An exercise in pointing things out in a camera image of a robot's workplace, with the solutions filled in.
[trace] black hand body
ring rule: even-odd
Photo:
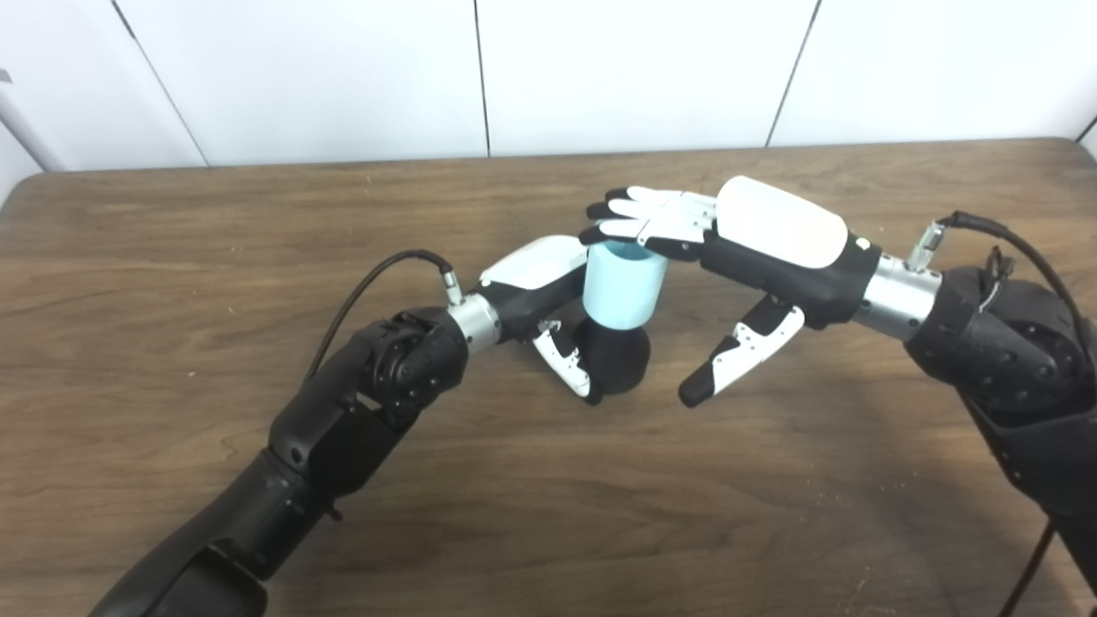
[[[152,549],[92,617],[258,617],[270,579],[335,500],[362,487],[419,413],[464,374],[443,308],[359,330],[271,425],[269,446],[212,504]]]
[[[853,318],[880,255],[879,246],[849,234],[833,263],[804,268],[708,232],[700,257],[705,270],[800,307],[807,327],[823,329]]]

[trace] black fingertip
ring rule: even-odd
[[[586,229],[579,232],[579,243],[581,243],[583,246],[603,243],[608,239],[610,239],[610,237],[603,234],[598,227],[587,227]]]
[[[632,199],[629,197],[629,187],[606,191],[606,201],[610,201],[612,199]]]
[[[587,218],[591,221],[603,221],[606,218],[621,218],[620,214],[615,214],[610,210],[610,204],[604,201],[598,203],[592,203],[587,206]]]
[[[591,407],[602,402],[602,391],[597,385],[595,385],[595,382],[590,382],[590,392],[588,392],[587,395],[583,397],[583,402],[590,405]]]
[[[686,381],[678,386],[678,399],[689,408],[693,408],[704,403],[716,391],[716,383],[712,380],[712,367],[704,364],[693,374],[686,378]]]

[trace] wood grain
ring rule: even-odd
[[[262,447],[332,312],[421,246],[465,282],[629,183],[746,173],[905,255],[1000,217],[1097,310],[1097,166],[1064,141],[38,176],[0,211],[0,614],[83,615]],[[940,267],[981,262],[955,233]],[[351,324],[441,303],[400,266]],[[1021,276],[1033,276],[1022,268]],[[954,395],[859,326],[701,408],[678,382],[757,299],[674,265],[635,391],[474,360],[270,584],[273,616],[992,615],[1040,531]],[[1053,546],[1024,615],[1093,603]]]

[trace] robotic hand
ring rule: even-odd
[[[734,383],[807,325],[857,318],[902,340],[932,306],[940,277],[900,267],[836,214],[746,177],[715,198],[630,187],[588,207],[584,244],[636,242],[768,293],[682,382],[690,407]],[[895,298],[889,290],[903,287]]]
[[[534,240],[488,268],[467,294],[437,259],[450,305],[404,311],[354,333],[278,415],[256,460],[134,565],[91,617],[261,616],[260,581],[325,514],[341,519],[335,501],[365,484],[422,410],[461,383],[470,356],[487,347],[531,340],[576,394],[598,402],[575,345],[548,321],[583,294],[587,249],[578,239]]]
[[[900,259],[836,214],[745,177],[715,198],[630,187],[587,214],[584,244],[635,242],[767,292],[682,382],[695,406],[780,349],[803,325],[858,322],[898,339],[957,389],[1006,478],[1036,501],[1097,595],[1097,396],[1088,322],[1047,261],[1004,225],[958,212]],[[928,265],[946,229],[1006,239],[1055,293],[1010,280],[995,247],[984,268]]]

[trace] light blue cup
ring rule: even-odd
[[[667,258],[638,244],[596,244],[587,253],[583,306],[590,318],[608,328],[638,328],[655,313],[666,271]]]

